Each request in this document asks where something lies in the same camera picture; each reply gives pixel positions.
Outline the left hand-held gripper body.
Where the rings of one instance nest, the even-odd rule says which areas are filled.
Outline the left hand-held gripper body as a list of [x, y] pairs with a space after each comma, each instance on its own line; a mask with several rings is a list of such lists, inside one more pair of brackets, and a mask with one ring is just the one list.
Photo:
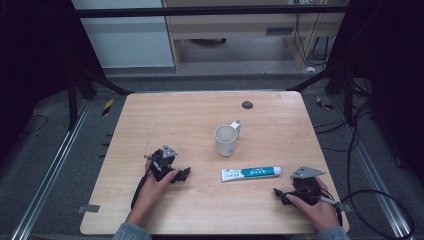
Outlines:
[[150, 171], [157, 181], [161, 181], [169, 172], [173, 171], [172, 163], [177, 154], [176, 150], [164, 144], [161, 149], [145, 155], [145, 158], [151, 162]]

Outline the yellow and black tape strip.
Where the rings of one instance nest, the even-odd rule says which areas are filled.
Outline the yellow and black tape strip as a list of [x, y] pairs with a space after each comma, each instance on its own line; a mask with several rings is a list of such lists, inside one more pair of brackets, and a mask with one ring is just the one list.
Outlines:
[[322, 98], [321, 96], [316, 97], [316, 103], [326, 110], [333, 110], [333, 105], [329, 102], [327, 98]]
[[102, 116], [107, 116], [110, 112], [110, 109], [113, 105], [114, 99], [108, 99], [105, 103], [105, 106], [102, 111]]

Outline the person's left hand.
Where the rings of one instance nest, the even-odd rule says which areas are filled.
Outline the person's left hand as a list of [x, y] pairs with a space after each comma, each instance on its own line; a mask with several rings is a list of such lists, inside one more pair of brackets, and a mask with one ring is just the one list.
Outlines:
[[126, 221], [143, 227], [153, 207], [158, 203], [167, 185], [177, 175], [177, 170], [170, 171], [161, 181], [157, 181], [150, 174], [150, 160], [145, 164], [145, 181], [141, 187], [137, 200], [133, 205]]

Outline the aluminium floor rail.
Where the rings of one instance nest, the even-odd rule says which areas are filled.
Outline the aluminium floor rail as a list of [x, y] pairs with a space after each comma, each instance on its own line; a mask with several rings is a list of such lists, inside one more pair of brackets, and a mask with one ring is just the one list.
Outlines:
[[[387, 195], [389, 190], [361, 142], [357, 128], [350, 125], [346, 125], [345, 128], [355, 143], [354, 150], [356, 151], [357, 159], [367, 176], [371, 188]], [[405, 212], [401, 209], [401, 205], [393, 199], [389, 199], [386, 195], [378, 194], [377, 199], [395, 236], [406, 238], [406, 235], [410, 234], [408, 240], [415, 240], [412, 227], [413, 220], [407, 219]]]
[[59, 150], [52, 160], [41, 184], [39, 185], [30, 205], [28, 206], [24, 216], [19, 221], [13, 231], [10, 240], [27, 240], [35, 222], [37, 221], [42, 208], [48, 199], [51, 189], [53, 188], [57, 177], [59, 176], [64, 163], [67, 160], [70, 150], [80, 132], [80, 129], [86, 119], [87, 112], [91, 105], [91, 100], [83, 100], [81, 108], [78, 111], [77, 120], [74, 126], [67, 131]]

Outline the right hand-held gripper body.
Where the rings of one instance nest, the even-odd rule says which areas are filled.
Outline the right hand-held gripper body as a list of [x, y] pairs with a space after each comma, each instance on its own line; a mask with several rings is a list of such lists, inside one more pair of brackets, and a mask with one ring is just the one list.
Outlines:
[[327, 197], [316, 180], [317, 176], [324, 175], [323, 170], [314, 169], [307, 166], [300, 166], [291, 174], [295, 191], [293, 195], [299, 197], [309, 205], [315, 205], [324, 196]]

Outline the black curtain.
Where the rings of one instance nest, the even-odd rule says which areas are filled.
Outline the black curtain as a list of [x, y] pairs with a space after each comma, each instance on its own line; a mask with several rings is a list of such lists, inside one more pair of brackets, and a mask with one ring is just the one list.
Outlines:
[[0, 0], [0, 166], [7, 162], [35, 105], [67, 88], [67, 56], [105, 74], [71, 0]]
[[401, 159], [424, 185], [424, 0], [348, 0], [330, 61], [371, 81]]

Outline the white and teal toothpaste tube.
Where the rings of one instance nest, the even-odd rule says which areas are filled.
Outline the white and teal toothpaste tube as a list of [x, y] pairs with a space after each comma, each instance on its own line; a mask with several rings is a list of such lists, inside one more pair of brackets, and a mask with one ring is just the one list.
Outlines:
[[282, 169], [278, 166], [245, 169], [223, 169], [221, 171], [221, 180], [223, 182], [229, 182], [242, 179], [268, 178], [280, 176], [281, 173]]

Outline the black horizontal frame bar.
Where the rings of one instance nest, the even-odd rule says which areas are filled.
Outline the black horizontal frame bar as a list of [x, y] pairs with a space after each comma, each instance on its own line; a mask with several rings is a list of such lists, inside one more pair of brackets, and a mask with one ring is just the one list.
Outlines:
[[88, 9], [75, 10], [79, 18], [112, 17], [160, 17], [202, 15], [247, 15], [247, 14], [296, 14], [296, 13], [345, 13], [351, 5], [260, 5], [260, 6], [204, 6], [134, 9]]

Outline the person's right hand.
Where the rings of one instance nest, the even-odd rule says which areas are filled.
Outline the person's right hand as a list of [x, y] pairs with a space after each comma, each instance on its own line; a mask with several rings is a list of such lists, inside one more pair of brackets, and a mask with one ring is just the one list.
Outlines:
[[315, 205], [309, 205], [299, 197], [290, 194], [287, 198], [310, 219], [317, 232], [340, 226], [337, 212], [331, 204], [319, 200]]

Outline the black metal stand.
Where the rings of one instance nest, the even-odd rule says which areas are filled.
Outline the black metal stand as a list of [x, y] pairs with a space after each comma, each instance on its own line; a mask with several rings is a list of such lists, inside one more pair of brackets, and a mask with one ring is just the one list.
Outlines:
[[324, 78], [329, 79], [329, 82], [325, 87], [325, 91], [328, 94], [334, 95], [341, 89], [344, 89], [344, 117], [350, 125], [353, 125], [354, 120], [352, 110], [354, 71], [351, 64], [328, 64], [325, 70], [294, 87], [288, 88], [288, 91], [301, 92]]
[[126, 96], [131, 94], [131, 91], [125, 90], [113, 84], [105, 77], [95, 74], [83, 67], [79, 62], [72, 63], [69, 76], [67, 77], [69, 130], [72, 130], [79, 120], [76, 91], [79, 90], [84, 99], [93, 99], [97, 92], [91, 84], [92, 81], [101, 84], [119, 95]]

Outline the white cabinet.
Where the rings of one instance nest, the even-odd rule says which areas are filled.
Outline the white cabinet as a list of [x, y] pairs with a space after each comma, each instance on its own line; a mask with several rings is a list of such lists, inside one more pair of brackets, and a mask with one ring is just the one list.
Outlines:
[[[161, 8], [161, 0], [72, 0], [76, 10]], [[84, 18], [104, 69], [173, 67], [164, 17]]]

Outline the light wooden desk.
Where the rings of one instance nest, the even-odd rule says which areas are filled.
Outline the light wooden desk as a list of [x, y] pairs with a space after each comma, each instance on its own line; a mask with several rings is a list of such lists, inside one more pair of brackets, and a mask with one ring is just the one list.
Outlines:
[[[161, 0], [165, 7], [336, 5], [344, 0]], [[297, 68], [318, 38], [335, 37], [342, 13], [168, 16], [166, 18], [174, 62], [180, 62], [181, 43], [190, 39], [282, 37]]]

